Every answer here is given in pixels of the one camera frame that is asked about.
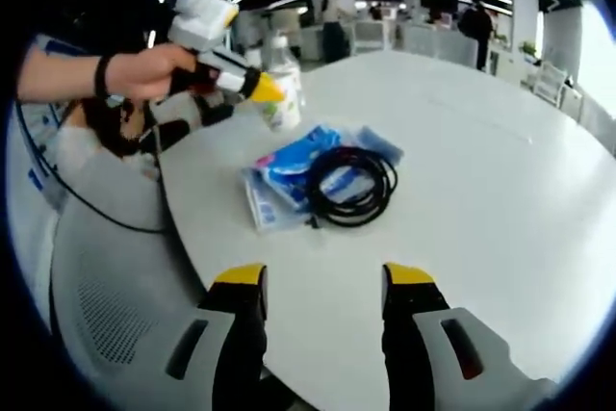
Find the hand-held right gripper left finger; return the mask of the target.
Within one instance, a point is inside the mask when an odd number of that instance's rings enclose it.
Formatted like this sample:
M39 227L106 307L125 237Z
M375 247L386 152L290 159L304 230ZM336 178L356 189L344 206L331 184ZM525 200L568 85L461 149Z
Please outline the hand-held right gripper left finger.
M122 377L122 409L261 409L267 277L263 263L225 270L200 306L148 335Z

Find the person's left hand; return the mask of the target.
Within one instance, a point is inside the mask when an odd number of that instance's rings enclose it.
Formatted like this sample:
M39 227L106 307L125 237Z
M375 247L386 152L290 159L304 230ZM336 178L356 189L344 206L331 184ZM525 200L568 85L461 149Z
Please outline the person's left hand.
M105 71L109 94L134 102L162 98L171 87L175 70L195 71L195 56L173 43L155 45L135 54L116 54Z

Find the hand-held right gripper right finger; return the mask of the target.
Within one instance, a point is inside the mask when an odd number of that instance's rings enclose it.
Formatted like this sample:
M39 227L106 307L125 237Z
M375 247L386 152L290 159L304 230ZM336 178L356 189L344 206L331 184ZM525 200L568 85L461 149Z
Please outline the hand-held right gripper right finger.
M452 308L424 270L383 266L381 347L392 410L533 410L555 389L512 361L509 344Z

